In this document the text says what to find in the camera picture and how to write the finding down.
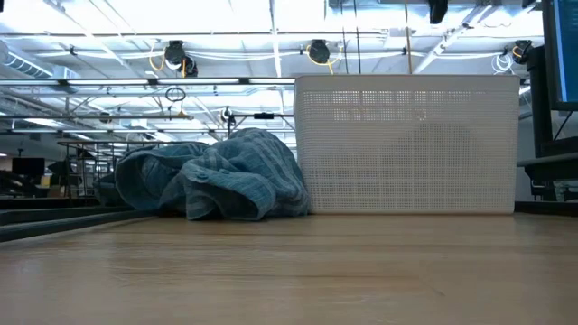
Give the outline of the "blue striped shirt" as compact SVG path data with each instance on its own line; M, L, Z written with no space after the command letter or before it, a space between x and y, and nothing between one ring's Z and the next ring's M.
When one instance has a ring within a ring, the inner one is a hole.
M291 150L257 128L215 144L135 149L117 163L114 177L119 196L133 208L179 212L188 220L299 217L310 206Z

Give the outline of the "white perforated plastic basket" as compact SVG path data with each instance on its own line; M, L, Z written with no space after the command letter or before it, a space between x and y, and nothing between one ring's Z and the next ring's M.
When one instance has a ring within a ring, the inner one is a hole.
M317 214L509 214L515 76L318 75L294 83L298 163Z

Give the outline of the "navy cloth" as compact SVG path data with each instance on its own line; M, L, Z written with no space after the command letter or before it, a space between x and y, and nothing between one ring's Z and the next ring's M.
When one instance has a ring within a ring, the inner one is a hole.
M93 182L93 189L96 199L103 206L116 207L125 203L117 191L115 175L107 174Z

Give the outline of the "black monitor stand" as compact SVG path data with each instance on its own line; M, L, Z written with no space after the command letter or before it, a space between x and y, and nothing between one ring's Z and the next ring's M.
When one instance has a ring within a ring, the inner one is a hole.
M545 47L535 47L528 51L527 56L536 158L578 153L578 135L555 140L553 134L553 104L550 100Z

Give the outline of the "grey side desk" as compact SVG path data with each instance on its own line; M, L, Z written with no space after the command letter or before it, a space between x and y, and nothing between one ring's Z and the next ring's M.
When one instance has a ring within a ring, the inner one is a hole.
M517 167L528 176L535 200L578 201L578 153L520 161Z

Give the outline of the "black computer monitor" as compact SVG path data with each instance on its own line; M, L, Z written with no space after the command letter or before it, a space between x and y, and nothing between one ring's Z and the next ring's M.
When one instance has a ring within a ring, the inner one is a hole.
M542 0L551 108L578 112L578 0Z

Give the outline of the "metal ceiling rail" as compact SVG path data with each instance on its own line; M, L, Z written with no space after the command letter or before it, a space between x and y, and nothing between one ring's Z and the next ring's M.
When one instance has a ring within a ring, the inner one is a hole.
M0 87L65 86L196 86L196 85L293 85L294 78L200 79L0 79Z

